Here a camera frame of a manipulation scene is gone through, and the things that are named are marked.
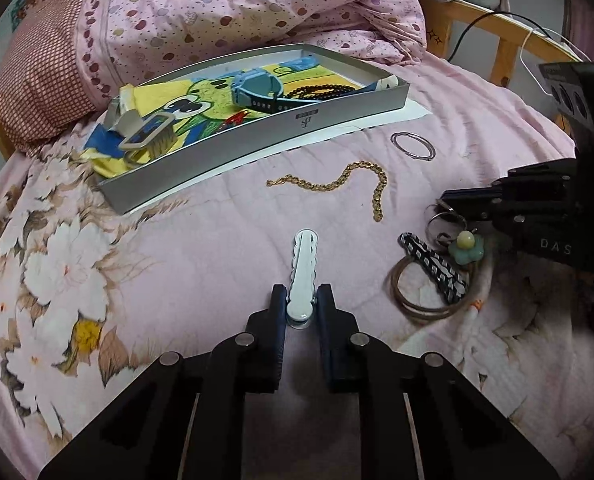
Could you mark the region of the silver double ring bangle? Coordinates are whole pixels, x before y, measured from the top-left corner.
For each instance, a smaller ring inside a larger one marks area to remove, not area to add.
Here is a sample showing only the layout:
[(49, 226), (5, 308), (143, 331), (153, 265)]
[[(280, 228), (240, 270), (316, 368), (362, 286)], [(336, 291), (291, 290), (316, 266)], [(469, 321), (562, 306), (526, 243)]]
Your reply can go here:
[(401, 131), (390, 136), (390, 142), (405, 156), (419, 162), (431, 162), (437, 155), (436, 148), (431, 142), (416, 133)]

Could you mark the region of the black white patterned hair clip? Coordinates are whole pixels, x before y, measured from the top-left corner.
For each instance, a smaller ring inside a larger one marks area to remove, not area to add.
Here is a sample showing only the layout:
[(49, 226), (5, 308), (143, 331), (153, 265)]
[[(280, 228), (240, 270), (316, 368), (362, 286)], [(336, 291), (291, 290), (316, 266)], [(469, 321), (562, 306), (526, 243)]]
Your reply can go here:
[(413, 233), (402, 233), (398, 243), (417, 264), (422, 266), (428, 277), (436, 284), (447, 304), (457, 304), (468, 291), (468, 284), (452, 264), (439, 252), (431, 249)]

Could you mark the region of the red hair clip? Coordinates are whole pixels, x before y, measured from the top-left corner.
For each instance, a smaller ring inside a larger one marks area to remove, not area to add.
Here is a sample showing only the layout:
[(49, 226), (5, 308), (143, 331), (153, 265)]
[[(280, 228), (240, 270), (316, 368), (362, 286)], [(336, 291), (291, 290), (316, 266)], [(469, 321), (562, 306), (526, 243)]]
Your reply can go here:
[(240, 112), (237, 112), (229, 118), (225, 119), (223, 125), (229, 127), (238, 126), (244, 121), (247, 115), (248, 113), (246, 112), (246, 110), (241, 110)]

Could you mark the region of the blue smart watch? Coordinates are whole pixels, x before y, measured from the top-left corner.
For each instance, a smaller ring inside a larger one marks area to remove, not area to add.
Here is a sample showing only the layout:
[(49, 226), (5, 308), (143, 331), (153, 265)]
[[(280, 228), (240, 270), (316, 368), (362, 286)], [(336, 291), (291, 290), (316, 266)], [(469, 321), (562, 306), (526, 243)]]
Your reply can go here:
[(284, 96), (280, 79), (262, 68), (235, 75), (231, 82), (231, 99), (240, 108), (265, 114), (314, 104), (314, 100), (290, 99)]

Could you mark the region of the pink floral bed sheet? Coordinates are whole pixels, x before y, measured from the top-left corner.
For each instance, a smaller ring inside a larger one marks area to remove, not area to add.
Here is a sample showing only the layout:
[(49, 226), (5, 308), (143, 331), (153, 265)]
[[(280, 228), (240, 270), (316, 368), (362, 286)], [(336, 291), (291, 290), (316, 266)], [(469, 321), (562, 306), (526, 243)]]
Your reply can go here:
[[(563, 477), (594, 454), (594, 330), (565, 266), (496, 234), (470, 300), (416, 322), (388, 283), (397, 236), (433, 200), (567, 157), (572, 140), (509, 90), (440, 58), (401, 66), (431, 115), (296, 148), (118, 216), (76, 160), (76, 125), (0, 172), (0, 449), (22, 478), (48, 461), (161, 353), (193, 356), (241, 330), (291, 276), (295, 234), (319, 237), (317, 277), (393, 350), (437, 351)], [(394, 132), (424, 136), (431, 162)]]

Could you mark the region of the grey shallow cardboard box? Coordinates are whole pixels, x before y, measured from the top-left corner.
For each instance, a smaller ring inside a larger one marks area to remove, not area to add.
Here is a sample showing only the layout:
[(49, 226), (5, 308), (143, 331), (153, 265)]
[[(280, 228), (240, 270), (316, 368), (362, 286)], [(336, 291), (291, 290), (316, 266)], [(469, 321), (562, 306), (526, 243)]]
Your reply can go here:
[(156, 84), (185, 76), (221, 77), (235, 70), (252, 70), (271, 63), (287, 62), (311, 55), (324, 67), (357, 84), (374, 86), (356, 96), (314, 102), (314, 104), (274, 113), (247, 124), (208, 136), (163, 155), (143, 168), (131, 169), (111, 179), (97, 179), (97, 185), (108, 204), (118, 214), (170, 190), (178, 184), (232, 160), (268, 146), (339, 125), (342, 122), (399, 110), (407, 102), (410, 84), (401, 77), (367, 62), (349, 58), (311, 44), (289, 44), (218, 56), (175, 70), (156, 78)]

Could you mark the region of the frog drawing paper liner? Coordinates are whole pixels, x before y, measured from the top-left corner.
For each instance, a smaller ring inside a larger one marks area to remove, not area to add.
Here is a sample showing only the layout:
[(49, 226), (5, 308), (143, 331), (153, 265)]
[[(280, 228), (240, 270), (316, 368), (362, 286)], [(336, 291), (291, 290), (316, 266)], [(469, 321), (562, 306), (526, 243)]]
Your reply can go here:
[[(256, 68), (262, 68), (279, 78), (284, 87), (284, 96), (290, 99), (326, 101), (363, 87), (362, 84), (324, 67), (311, 55)], [(235, 70), (221, 77), (194, 77), (161, 84), (145, 84), (143, 87), (127, 84), (120, 90), (120, 108), (126, 112), (136, 110), (144, 120), (159, 112), (175, 115), (173, 130), (177, 135), (177, 142), (171, 148), (175, 151), (212, 134), (236, 127), (224, 126), (223, 123), (241, 110), (248, 113), (241, 125), (267, 116), (265, 113), (240, 108), (232, 102), (231, 82), (239, 73), (242, 71)], [(119, 132), (98, 125), (88, 137), (80, 158), (91, 162), (96, 174), (106, 179), (118, 177), (137, 165), (149, 162), (144, 155), (140, 158), (140, 164), (134, 164), (119, 150), (120, 142)]]

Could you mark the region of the pink dotted rolled quilt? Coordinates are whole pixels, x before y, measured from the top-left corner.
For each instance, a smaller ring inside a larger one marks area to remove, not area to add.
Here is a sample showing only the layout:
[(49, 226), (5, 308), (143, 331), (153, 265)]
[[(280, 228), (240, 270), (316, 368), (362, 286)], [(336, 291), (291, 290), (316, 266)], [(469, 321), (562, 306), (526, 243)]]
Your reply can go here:
[(419, 0), (82, 0), (76, 68), (96, 110), (125, 84), (275, 44), (315, 44), (384, 64), (426, 50)]

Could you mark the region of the red checkered pillow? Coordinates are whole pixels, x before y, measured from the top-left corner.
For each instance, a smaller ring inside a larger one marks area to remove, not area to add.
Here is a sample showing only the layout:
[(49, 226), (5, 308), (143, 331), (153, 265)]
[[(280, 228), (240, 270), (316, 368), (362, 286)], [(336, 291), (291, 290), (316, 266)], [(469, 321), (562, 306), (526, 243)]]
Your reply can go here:
[(17, 27), (0, 67), (0, 123), (14, 149), (33, 156), (94, 112), (76, 65), (83, 0), (46, 0)]

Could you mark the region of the wooden bed rail right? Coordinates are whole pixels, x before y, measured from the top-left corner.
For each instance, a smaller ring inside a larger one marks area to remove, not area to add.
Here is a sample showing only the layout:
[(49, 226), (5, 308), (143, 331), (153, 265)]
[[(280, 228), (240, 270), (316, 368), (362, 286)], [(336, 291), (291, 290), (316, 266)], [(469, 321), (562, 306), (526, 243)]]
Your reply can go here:
[(419, 2), (429, 52), (514, 92), (566, 133), (572, 132), (570, 122), (556, 110), (538, 70), (541, 63), (584, 58), (557, 32), (518, 14), (492, 11), (462, 0)]

